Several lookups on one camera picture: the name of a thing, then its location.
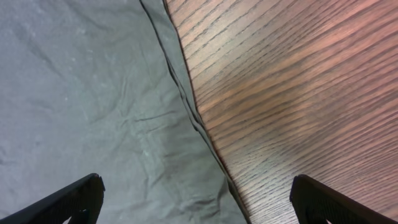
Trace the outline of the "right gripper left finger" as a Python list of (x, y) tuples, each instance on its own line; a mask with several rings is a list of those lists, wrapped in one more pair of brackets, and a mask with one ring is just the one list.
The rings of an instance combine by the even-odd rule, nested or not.
[(1, 219), (1, 224), (96, 224), (104, 192), (102, 178), (92, 173)]

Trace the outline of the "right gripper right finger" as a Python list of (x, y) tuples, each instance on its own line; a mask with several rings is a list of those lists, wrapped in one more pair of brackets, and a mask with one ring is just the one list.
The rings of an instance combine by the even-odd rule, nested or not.
[(397, 224), (303, 174), (294, 177), (289, 200), (300, 224)]

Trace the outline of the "grey khaki shorts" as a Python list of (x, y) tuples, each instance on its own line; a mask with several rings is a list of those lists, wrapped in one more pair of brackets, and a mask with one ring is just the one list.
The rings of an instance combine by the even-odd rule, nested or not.
[(1, 216), (97, 173), (100, 223), (246, 223), (163, 1), (1, 2)]

